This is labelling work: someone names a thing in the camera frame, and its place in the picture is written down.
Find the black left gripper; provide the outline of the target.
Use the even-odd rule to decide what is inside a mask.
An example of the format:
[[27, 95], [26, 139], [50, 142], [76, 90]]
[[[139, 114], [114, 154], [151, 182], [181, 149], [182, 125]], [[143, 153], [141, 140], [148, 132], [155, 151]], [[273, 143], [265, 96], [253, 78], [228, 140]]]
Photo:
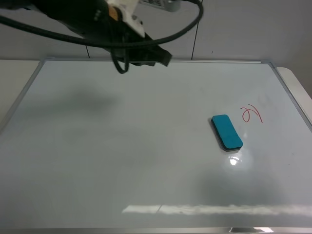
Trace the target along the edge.
[[[145, 35], [145, 37], [141, 37], [121, 21], [109, 23], [108, 32], [109, 42], [111, 43], [151, 40], [150, 36]], [[120, 67], [120, 62], [123, 62], [125, 67], [129, 67], [130, 64], [134, 66], [155, 66], [156, 63], [168, 66], [172, 59], [172, 54], [158, 45], [144, 48], [111, 49], [110, 54], [115, 67]]]

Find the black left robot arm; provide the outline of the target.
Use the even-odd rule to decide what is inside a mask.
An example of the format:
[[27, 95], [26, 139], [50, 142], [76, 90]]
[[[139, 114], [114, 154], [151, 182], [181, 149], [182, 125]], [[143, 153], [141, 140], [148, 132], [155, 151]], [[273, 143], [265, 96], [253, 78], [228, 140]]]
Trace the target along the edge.
[[[33, 0], [32, 7], [64, 24], [86, 40], [100, 43], [130, 43], [151, 40], [140, 36], [123, 21], [122, 12], [104, 0]], [[108, 49], [123, 62], [135, 66], [168, 66], [172, 55], [160, 46], [134, 49]]]

